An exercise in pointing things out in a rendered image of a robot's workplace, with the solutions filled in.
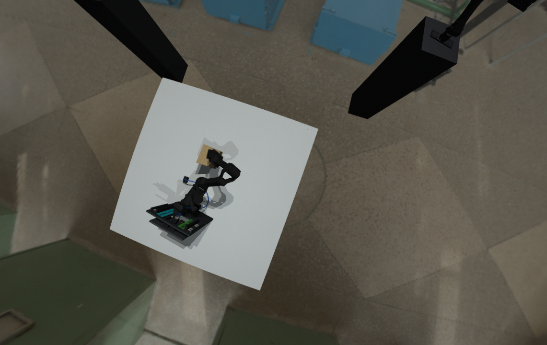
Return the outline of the blue cable with plug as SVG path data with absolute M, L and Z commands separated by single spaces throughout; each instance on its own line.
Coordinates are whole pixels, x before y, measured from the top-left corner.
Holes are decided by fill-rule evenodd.
M 184 179 L 184 181 L 190 181 L 190 180 L 185 180 L 185 179 Z M 193 181 L 190 181 L 190 182 L 194 183 Z M 208 196 L 208 203 L 207 203 L 207 205 L 208 205 L 208 204 L 209 204 L 209 196 Z M 207 206 L 207 205 L 206 205 L 206 206 Z M 204 206 L 204 207 L 206 207 L 206 206 Z M 201 207 L 200 209 L 203 209 L 204 207 Z M 181 216 L 181 214 L 182 214 L 181 212 L 178 213 L 178 214 L 175 216 L 175 219 L 179 219 L 180 216 Z

